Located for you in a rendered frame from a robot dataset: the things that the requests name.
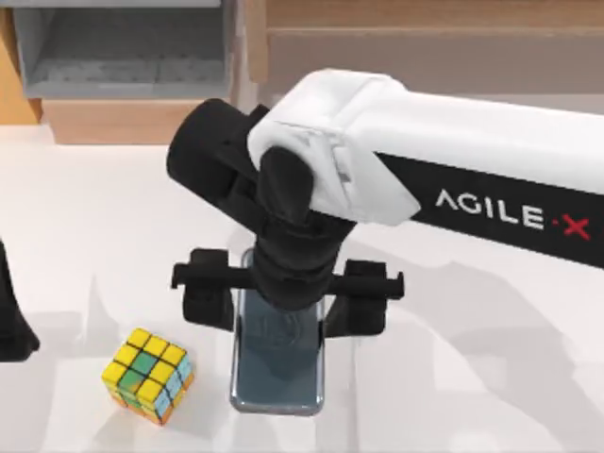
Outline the colourful puzzle cube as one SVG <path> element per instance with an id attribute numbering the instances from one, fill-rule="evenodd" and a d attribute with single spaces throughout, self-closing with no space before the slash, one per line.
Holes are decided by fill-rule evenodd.
<path id="1" fill-rule="evenodd" d="M 110 396 L 158 426 L 164 426 L 194 380 L 188 351 L 137 327 L 101 375 Z"/>

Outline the dark grey smartphone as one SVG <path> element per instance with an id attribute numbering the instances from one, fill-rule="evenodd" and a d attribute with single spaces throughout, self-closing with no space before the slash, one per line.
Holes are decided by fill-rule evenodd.
<path id="1" fill-rule="evenodd" d="M 275 309 L 255 290 L 235 306 L 229 398 L 240 412 L 312 416 L 325 393 L 325 304 Z"/>

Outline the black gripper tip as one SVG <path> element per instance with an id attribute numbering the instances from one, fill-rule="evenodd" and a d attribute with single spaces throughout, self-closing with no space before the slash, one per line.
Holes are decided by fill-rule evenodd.
<path id="1" fill-rule="evenodd" d="M 0 240 L 0 362 L 26 361 L 40 340 L 23 316 L 15 296 L 4 243 Z"/>

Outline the pale wooden drawer front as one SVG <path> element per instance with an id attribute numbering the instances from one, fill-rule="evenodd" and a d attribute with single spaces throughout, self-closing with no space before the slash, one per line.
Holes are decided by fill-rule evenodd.
<path id="1" fill-rule="evenodd" d="M 59 144 L 167 144 L 200 99 L 44 99 Z"/>

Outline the wooden cupboard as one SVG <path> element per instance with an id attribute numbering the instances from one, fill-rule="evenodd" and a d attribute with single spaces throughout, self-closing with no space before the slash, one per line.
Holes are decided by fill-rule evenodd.
<path id="1" fill-rule="evenodd" d="M 269 101 L 317 69 L 387 73 L 416 91 L 604 111 L 604 0 L 233 0 L 230 90 Z M 0 6 L 0 126 L 45 120 Z"/>

